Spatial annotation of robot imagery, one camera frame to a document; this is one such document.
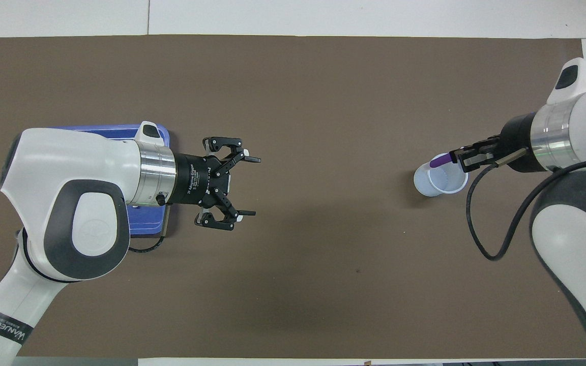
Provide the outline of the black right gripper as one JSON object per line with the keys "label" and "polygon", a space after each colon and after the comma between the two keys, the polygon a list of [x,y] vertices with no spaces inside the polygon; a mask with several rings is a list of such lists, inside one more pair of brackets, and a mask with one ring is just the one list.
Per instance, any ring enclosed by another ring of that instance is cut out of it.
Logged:
{"label": "black right gripper", "polygon": [[449,152],[450,158],[458,158],[465,173],[480,169],[482,165],[491,165],[498,158],[505,157],[519,149],[527,150],[524,156],[509,163],[518,173],[538,173],[543,171],[542,165],[535,157],[531,146],[531,126],[535,113],[523,114],[509,120],[499,135],[492,135],[474,144],[468,144]]}

